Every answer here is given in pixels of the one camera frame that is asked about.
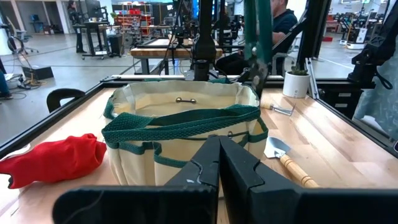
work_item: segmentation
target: red cloth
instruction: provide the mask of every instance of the red cloth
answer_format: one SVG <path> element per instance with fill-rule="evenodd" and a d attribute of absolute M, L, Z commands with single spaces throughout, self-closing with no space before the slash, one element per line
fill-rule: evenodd
<path fill-rule="evenodd" d="M 83 177 L 101 165 L 106 145 L 94 134 L 69 136 L 44 142 L 20 156 L 0 162 L 0 173 L 9 174 L 9 188 L 18 189 L 33 181 L 54 183 Z"/>

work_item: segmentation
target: wooden tabletop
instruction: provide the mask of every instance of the wooden tabletop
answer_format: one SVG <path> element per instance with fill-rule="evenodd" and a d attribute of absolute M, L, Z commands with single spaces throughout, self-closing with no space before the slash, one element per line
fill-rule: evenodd
<path fill-rule="evenodd" d="M 188 39 L 184 39 L 184 45 L 192 45 L 192 41 Z M 169 45 L 169 39 L 157 39 L 148 45 Z M 164 55 L 167 51 L 167 58 L 172 58 L 172 51 L 167 48 L 159 49 L 159 48 L 134 48 L 130 51 L 131 56 L 136 58 L 164 58 Z M 222 49 L 216 49 L 216 58 L 220 58 L 223 55 Z M 174 58 L 190 58 L 191 57 L 191 48 L 187 47 L 187 49 L 176 49 L 174 50 Z"/>
<path fill-rule="evenodd" d="M 101 90 L 79 108 L 31 142 L 57 141 L 70 135 L 93 133 L 103 140 L 103 110 L 114 89 Z M 313 99 L 292 99 L 281 90 L 264 90 L 262 100 L 275 106 L 296 110 L 291 117 L 262 109 L 269 136 L 282 139 L 292 147 L 294 159 L 322 187 L 397 188 L 398 160 L 339 119 Z M 280 162 L 261 159 L 263 163 L 292 179 Z M 69 189 L 81 185 L 116 185 L 108 155 L 92 174 L 86 177 L 43 184 L 35 182 L 23 189 L 9 190 L 8 176 L 0 175 L 0 223 L 52 223 L 54 201 Z M 228 223 L 224 201 L 220 200 L 218 223 Z"/>

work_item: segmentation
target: white cylinder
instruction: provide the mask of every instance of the white cylinder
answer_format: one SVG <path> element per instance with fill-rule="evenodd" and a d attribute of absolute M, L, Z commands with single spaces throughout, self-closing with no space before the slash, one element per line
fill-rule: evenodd
<path fill-rule="evenodd" d="M 292 98 L 304 98 L 310 84 L 310 76 L 285 73 L 283 94 Z"/>

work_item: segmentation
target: tote bag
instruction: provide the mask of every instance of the tote bag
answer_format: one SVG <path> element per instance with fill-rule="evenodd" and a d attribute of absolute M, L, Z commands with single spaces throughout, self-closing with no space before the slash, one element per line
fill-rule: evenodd
<path fill-rule="evenodd" d="M 140 82 L 110 97 L 102 134 L 121 185 L 164 185 L 211 134 L 260 158 L 268 134 L 260 113 L 257 95 L 240 83 Z"/>

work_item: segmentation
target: green webbing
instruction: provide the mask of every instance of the green webbing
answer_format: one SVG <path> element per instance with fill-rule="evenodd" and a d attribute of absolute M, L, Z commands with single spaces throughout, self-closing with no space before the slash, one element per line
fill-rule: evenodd
<path fill-rule="evenodd" d="M 258 119 L 260 113 L 258 107 L 243 105 L 191 110 L 159 118 L 122 113 L 102 129 L 102 134 L 107 143 L 180 139 L 252 121 Z"/>

